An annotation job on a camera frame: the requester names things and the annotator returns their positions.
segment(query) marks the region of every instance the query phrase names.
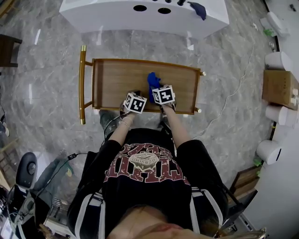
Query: blue cloth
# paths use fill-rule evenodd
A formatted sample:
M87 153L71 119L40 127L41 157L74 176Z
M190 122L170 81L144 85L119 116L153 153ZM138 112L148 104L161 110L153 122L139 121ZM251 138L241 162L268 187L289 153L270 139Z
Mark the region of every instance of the blue cloth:
M149 101L151 103L154 103L154 96L153 96L153 91L152 89L160 88L162 85L159 83L160 78L156 77L156 74L154 72L150 73L148 75L148 83L149 83Z
M206 19L206 8L203 5L200 5L197 2L188 2L190 6L194 8L196 14L202 18L202 20Z

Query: white toilet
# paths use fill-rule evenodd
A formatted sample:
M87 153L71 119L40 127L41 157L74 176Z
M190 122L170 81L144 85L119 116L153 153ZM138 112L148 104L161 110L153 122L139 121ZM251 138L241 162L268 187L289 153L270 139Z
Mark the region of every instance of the white toilet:
M267 17L262 18L260 22L266 30L272 33L271 36L286 37L290 35L289 29L283 20L280 20L273 12L268 12Z
M293 61L283 51L272 52L265 56L265 64L269 70L293 70Z

